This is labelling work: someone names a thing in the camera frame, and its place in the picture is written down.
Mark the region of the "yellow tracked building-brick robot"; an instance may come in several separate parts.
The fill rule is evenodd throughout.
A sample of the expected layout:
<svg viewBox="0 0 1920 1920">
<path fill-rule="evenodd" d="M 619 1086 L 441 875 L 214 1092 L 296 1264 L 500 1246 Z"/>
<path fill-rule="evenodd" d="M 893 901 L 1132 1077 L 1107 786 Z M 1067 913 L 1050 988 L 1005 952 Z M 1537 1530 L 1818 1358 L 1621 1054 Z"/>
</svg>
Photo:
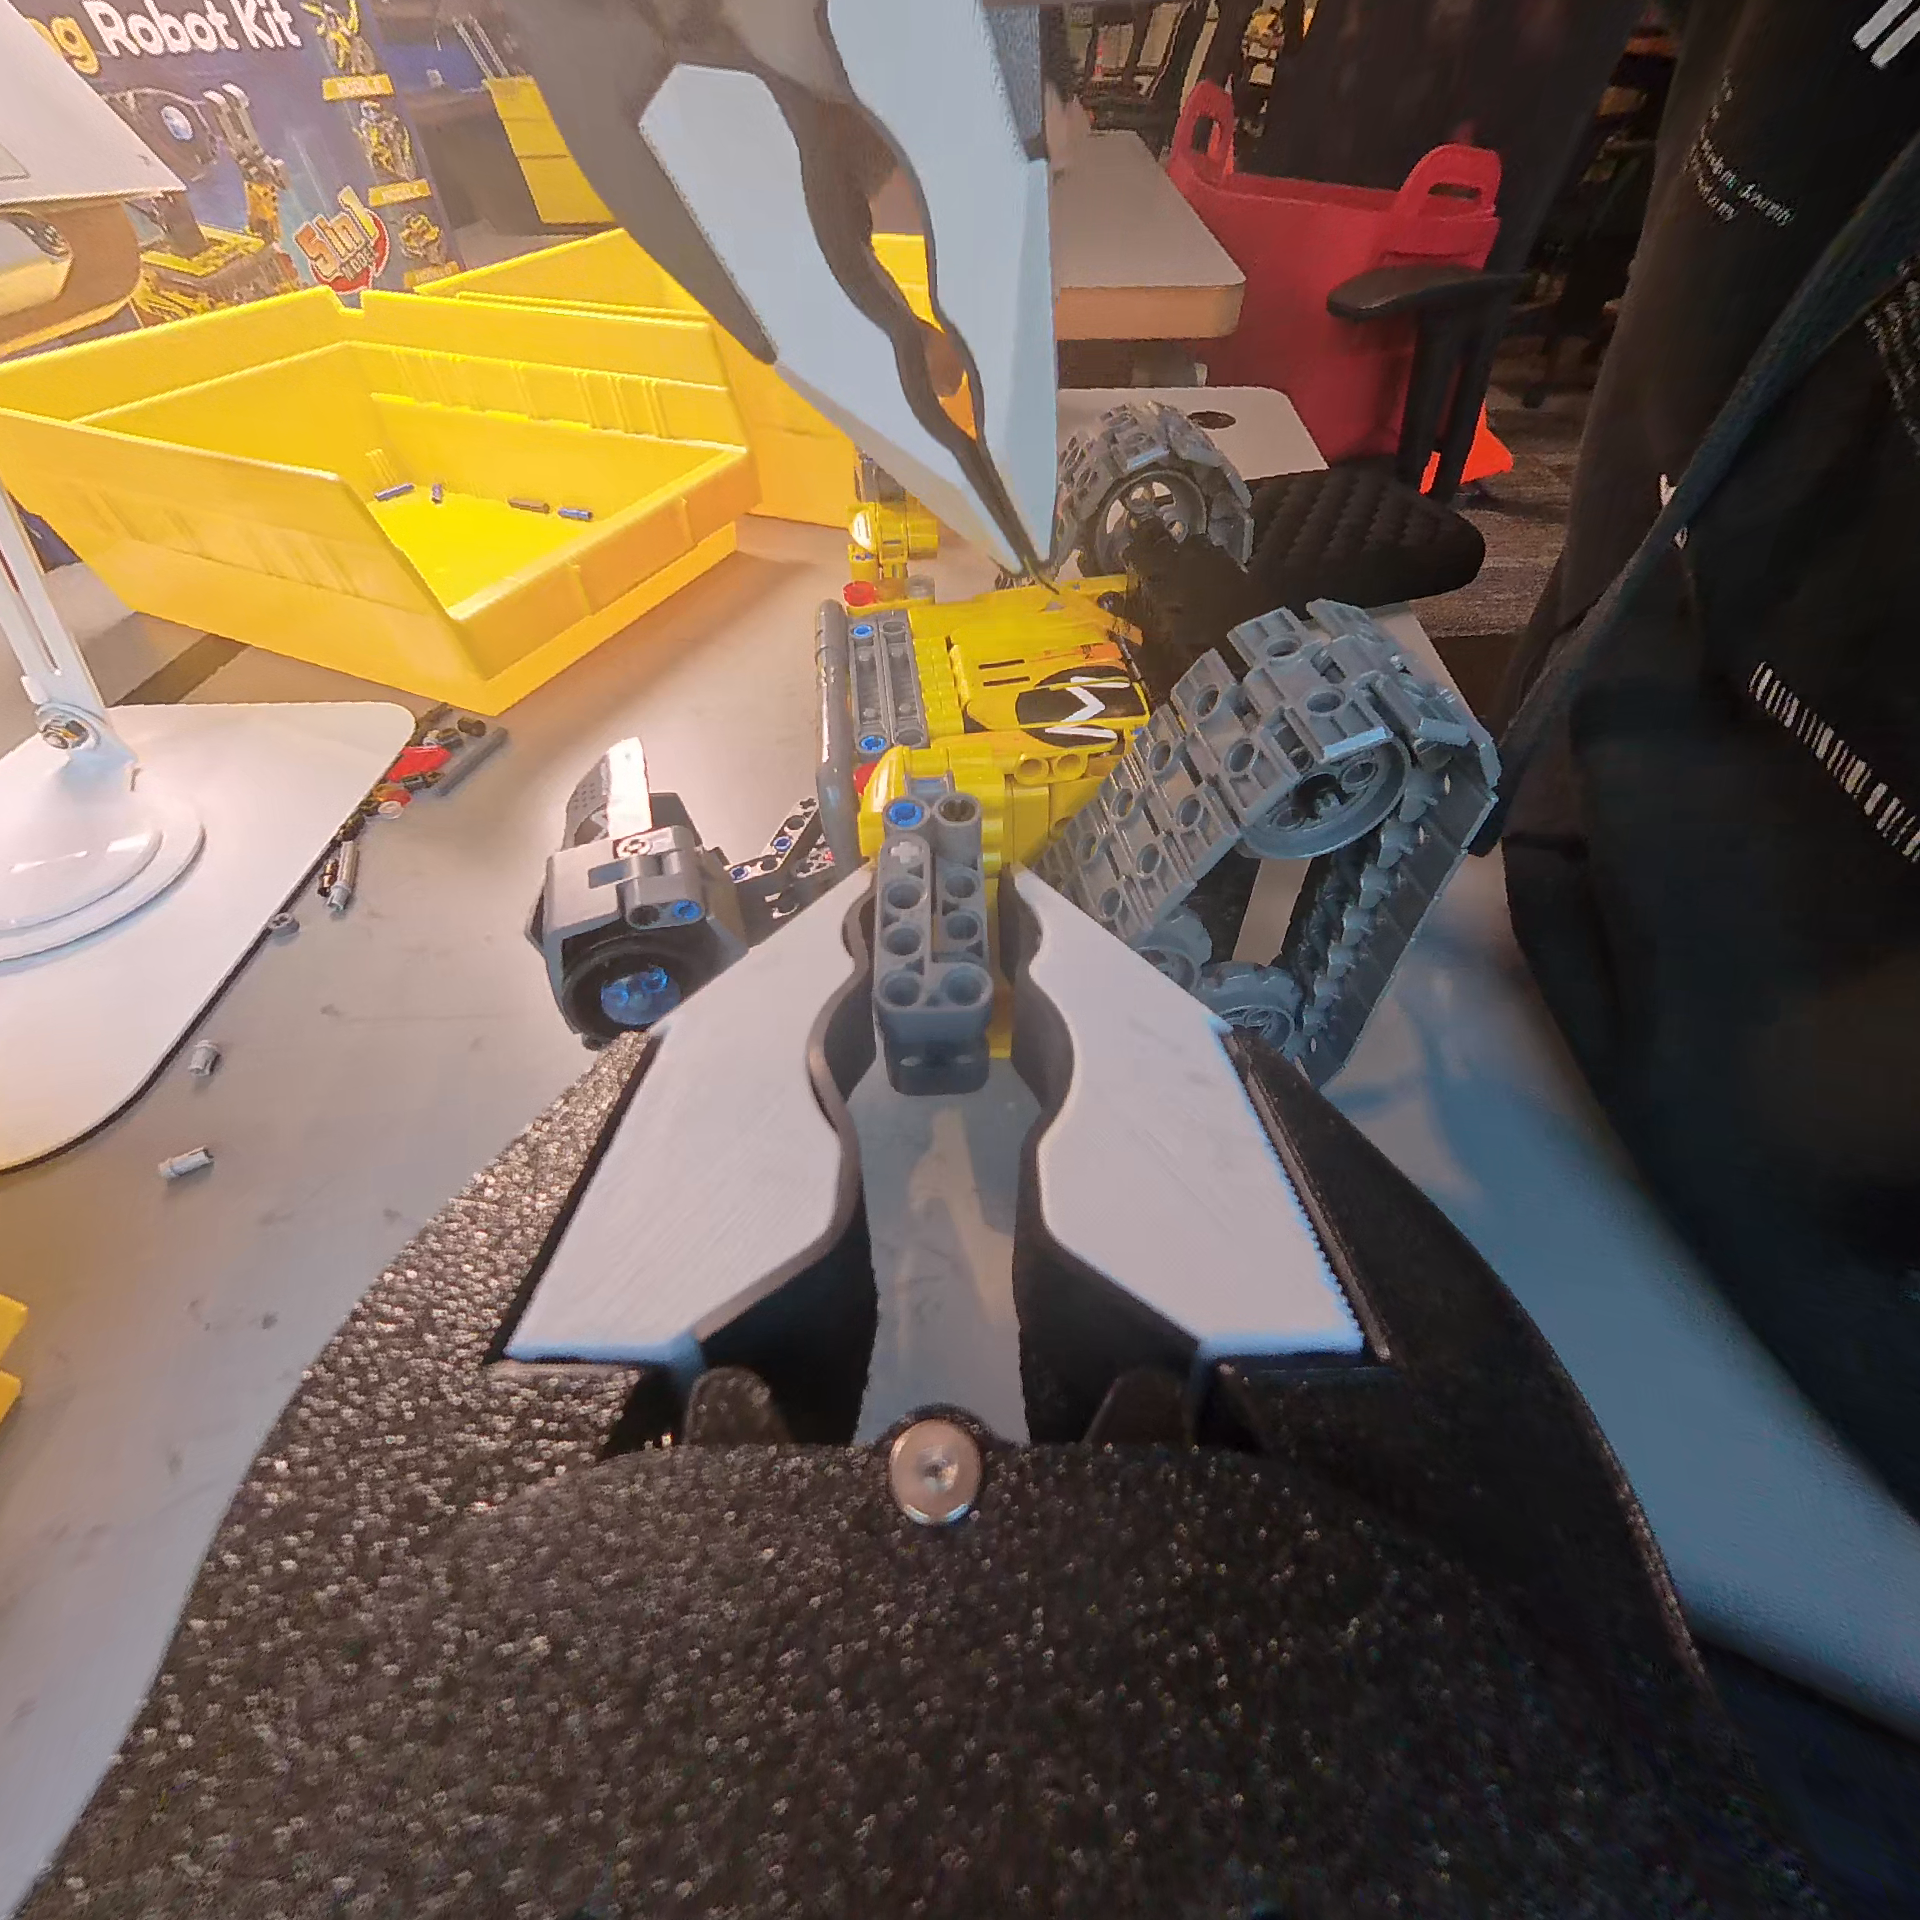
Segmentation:
<svg viewBox="0 0 1920 1920">
<path fill-rule="evenodd" d="M 730 861 L 642 742 L 612 743 L 528 925 L 567 1027 L 655 1027 L 877 868 L 887 1074 L 972 1092 L 994 883 L 1021 866 L 1315 1086 L 1338 1076 L 1481 831 L 1499 751 L 1383 605 L 1244 608 L 1280 475 L 1251 487 L 1204 425 L 1104 412 L 1062 451 L 1050 572 L 949 601 L 914 572 L 932 513 L 862 458 L 855 579 L 817 619 L 814 796 Z"/>
</svg>

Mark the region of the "orange cone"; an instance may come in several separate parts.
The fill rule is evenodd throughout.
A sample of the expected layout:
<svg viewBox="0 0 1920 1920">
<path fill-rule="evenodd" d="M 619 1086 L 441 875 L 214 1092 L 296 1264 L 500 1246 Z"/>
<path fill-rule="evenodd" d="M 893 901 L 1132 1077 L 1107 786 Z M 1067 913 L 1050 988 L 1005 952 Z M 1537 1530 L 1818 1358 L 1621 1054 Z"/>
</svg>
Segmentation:
<svg viewBox="0 0 1920 1920">
<path fill-rule="evenodd" d="M 1435 494 L 1438 485 L 1438 473 L 1445 463 L 1445 443 L 1448 431 L 1453 430 L 1454 413 L 1459 412 L 1457 400 L 1460 397 L 1459 388 L 1453 388 L 1436 407 L 1432 407 L 1432 420 L 1421 420 L 1421 425 L 1431 425 L 1428 433 L 1428 458 L 1422 468 L 1419 489 L 1424 494 Z M 1472 433 L 1463 456 L 1460 472 L 1454 479 L 1453 492 L 1466 495 L 1475 492 L 1481 483 L 1510 473 L 1516 465 L 1516 458 L 1506 441 L 1495 431 L 1484 396 L 1479 400 L 1476 416 L 1472 420 Z"/>
</svg>

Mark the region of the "stacked yellow storage bins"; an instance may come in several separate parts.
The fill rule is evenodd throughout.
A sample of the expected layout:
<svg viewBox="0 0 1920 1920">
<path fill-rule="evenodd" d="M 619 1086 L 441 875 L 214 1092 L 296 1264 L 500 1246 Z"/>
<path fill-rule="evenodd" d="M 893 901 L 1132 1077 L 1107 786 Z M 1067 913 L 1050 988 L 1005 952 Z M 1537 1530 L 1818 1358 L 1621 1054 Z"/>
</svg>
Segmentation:
<svg viewBox="0 0 1920 1920">
<path fill-rule="evenodd" d="M 486 76 L 485 85 L 541 219 L 552 227 L 612 225 L 612 209 L 571 154 L 541 84 L 506 73 Z"/>
</svg>

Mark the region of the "white desk lamp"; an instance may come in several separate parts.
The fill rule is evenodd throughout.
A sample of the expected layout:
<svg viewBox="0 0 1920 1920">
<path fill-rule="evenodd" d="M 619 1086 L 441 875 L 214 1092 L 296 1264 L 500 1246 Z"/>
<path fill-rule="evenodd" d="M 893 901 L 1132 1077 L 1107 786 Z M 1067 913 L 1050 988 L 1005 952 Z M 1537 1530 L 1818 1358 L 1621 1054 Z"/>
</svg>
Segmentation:
<svg viewBox="0 0 1920 1920">
<path fill-rule="evenodd" d="M 181 180 L 4 4 L 4 344 L 133 289 L 126 204 Z M 148 1087 L 407 743 L 393 702 L 111 707 L 4 453 L 3 616 L 32 707 L 3 762 L 3 1164 Z"/>
</svg>

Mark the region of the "red plastic tub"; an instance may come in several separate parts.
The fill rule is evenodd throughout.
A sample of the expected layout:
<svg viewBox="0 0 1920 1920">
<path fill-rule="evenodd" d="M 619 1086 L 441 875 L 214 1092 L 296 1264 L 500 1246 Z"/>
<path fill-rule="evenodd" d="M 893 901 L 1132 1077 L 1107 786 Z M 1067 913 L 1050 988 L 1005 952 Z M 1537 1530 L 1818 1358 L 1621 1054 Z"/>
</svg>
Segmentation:
<svg viewBox="0 0 1920 1920">
<path fill-rule="evenodd" d="M 1374 270 L 1481 270 L 1501 229 L 1501 155 L 1450 142 L 1398 187 L 1242 172 L 1235 98 L 1202 79 L 1166 172 L 1244 276 L 1235 329 L 1198 344 L 1209 382 L 1287 393 L 1333 463 L 1394 453 L 1416 319 L 1350 322 L 1330 311 L 1333 289 Z"/>
</svg>

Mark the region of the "blue robot kit box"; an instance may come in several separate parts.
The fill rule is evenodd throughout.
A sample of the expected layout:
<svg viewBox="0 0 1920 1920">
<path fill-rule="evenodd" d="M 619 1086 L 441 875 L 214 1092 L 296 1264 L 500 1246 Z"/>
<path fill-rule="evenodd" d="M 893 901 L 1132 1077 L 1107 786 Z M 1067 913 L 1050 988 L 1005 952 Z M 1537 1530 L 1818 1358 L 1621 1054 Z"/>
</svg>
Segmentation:
<svg viewBox="0 0 1920 1920">
<path fill-rule="evenodd" d="M 32 4 L 43 36 L 172 170 L 133 204 L 137 324 L 311 286 L 412 292 L 465 261 L 372 4 Z"/>
</svg>

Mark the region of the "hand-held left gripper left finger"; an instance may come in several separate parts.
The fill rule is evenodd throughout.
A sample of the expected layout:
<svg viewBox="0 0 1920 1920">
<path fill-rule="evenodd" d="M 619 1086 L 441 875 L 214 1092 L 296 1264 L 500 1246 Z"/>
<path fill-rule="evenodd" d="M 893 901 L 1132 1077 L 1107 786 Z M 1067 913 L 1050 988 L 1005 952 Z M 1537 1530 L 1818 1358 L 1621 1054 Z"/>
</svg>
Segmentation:
<svg viewBox="0 0 1920 1920">
<path fill-rule="evenodd" d="M 789 1420 L 861 1415 L 870 896 L 870 871 L 841 880 L 652 1031 L 506 1329 L 513 1362 L 641 1366 L 681 1395 L 737 1366 Z"/>
</svg>

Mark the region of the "large yellow plastic bin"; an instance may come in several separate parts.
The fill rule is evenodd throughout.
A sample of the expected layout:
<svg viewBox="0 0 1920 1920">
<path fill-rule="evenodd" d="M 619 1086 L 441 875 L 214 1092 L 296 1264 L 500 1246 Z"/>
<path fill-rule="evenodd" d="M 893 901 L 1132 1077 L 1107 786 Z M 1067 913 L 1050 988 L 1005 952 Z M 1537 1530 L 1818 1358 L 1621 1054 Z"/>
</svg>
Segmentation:
<svg viewBox="0 0 1920 1920">
<path fill-rule="evenodd" d="M 370 293 L 6 360 L 24 505 L 135 612 L 486 715 L 733 554 L 745 448 L 437 396 L 467 364 L 375 339 Z M 375 502 L 387 481 L 417 492 Z"/>
</svg>

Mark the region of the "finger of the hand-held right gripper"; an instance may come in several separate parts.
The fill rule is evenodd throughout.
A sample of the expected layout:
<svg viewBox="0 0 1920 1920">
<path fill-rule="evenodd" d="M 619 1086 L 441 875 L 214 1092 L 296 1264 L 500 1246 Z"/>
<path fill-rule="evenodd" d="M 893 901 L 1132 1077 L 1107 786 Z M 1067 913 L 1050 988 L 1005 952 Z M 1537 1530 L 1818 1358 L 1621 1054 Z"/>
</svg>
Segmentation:
<svg viewBox="0 0 1920 1920">
<path fill-rule="evenodd" d="M 683 62 L 639 129 L 774 344 L 781 378 L 949 526 L 1023 563 L 977 443 L 971 358 L 936 308 L 922 322 L 875 251 L 857 162 L 879 148 L 887 174 L 907 174 L 875 111 L 768 68 Z M 932 298 L 926 227 L 924 263 Z"/>
<path fill-rule="evenodd" d="M 833 47 L 924 207 L 935 311 L 971 360 L 1007 550 L 1044 562 L 1058 459 L 1041 10 L 829 1 Z"/>
</svg>

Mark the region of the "pile of small brick pieces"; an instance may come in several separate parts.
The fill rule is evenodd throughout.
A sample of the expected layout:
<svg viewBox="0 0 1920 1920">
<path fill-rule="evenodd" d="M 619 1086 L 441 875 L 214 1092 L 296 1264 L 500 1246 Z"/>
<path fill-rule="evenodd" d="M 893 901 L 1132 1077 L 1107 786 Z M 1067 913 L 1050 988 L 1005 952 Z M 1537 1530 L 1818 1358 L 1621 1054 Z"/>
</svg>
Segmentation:
<svg viewBox="0 0 1920 1920">
<path fill-rule="evenodd" d="M 422 797 L 446 796 L 510 742 L 506 725 L 468 709 L 435 706 L 419 715 L 412 738 L 348 814 L 359 833 L 379 817 L 399 817 Z"/>
</svg>

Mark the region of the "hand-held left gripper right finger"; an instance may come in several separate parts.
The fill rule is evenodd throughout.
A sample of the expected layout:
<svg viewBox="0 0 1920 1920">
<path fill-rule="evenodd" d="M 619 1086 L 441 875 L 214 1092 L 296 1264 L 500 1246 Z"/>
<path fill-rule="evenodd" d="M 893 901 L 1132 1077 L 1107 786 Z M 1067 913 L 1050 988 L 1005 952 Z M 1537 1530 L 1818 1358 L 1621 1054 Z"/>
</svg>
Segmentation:
<svg viewBox="0 0 1920 1920">
<path fill-rule="evenodd" d="M 1009 871 L 1021 1150 L 1015 1297 L 1033 1420 L 1120 1375 L 1198 1409 L 1219 1366 L 1355 1369 L 1365 1323 L 1226 1027 L 1034 869 Z"/>
</svg>

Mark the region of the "black office chair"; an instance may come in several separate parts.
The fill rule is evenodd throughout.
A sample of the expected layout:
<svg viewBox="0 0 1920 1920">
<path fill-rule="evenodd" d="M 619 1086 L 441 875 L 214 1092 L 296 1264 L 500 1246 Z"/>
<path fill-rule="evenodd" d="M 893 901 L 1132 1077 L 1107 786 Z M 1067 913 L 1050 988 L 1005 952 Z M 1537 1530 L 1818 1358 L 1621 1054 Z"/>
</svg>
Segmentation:
<svg viewBox="0 0 1920 1920">
<path fill-rule="evenodd" d="M 1343 324 L 1412 319 L 1400 438 L 1391 463 L 1344 463 L 1270 479 L 1247 612 L 1312 601 L 1374 609 L 1470 583 L 1479 527 L 1453 508 L 1509 311 L 1524 271 L 1457 263 L 1380 265 L 1335 286 Z"/>
</svg>

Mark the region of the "grey desk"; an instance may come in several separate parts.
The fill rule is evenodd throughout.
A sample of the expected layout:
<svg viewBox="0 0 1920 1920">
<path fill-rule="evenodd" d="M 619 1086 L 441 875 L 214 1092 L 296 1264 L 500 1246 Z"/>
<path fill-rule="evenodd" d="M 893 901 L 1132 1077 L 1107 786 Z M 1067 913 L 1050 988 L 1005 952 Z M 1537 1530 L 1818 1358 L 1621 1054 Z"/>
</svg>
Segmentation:
<svg viewBox="0 0 1920 1920">
<path fill-rule="evenodd" d="M 303 1369 L 422 1226 L 587 1069 L 523 936 L 569 791 L 639 734 L 728 851 L 811 789 L 833 530 L 737 554 L 523 700 L 451 797 L 368 833 L 114 1124 L 4 1175 L 29 1307 L 4 1420 L 4 1912 L 126 1735 Z M 1333 1099 L 1521 1297 L 1633 1475 L 1773 1789 L 1849 1915 L 1917 1915 L 1917 1747 L 1853 1705 L 1917 1677 L 1917 1528 L 1621 1158 L 1513 936 L 1499 856 L 1426 919 Z M 212 1168 L 159 1164 L 209 1146 Z"/>
</svg>

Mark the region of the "white table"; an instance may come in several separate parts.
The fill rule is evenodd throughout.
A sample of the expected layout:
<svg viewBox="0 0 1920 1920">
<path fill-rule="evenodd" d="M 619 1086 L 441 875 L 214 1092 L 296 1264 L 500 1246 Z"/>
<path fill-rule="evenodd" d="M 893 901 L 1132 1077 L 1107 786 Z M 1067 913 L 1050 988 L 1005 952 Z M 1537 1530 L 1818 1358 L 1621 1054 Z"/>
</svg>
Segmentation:
<svg viewBox="0 0 1920 1920">
<path fill-rule="evenodd" d="M 1069 344 L 1236 329 L 1244 273 L 1136 132 L 1088 132 L 1050 182 L 1054 331 Z"/>
</svg>

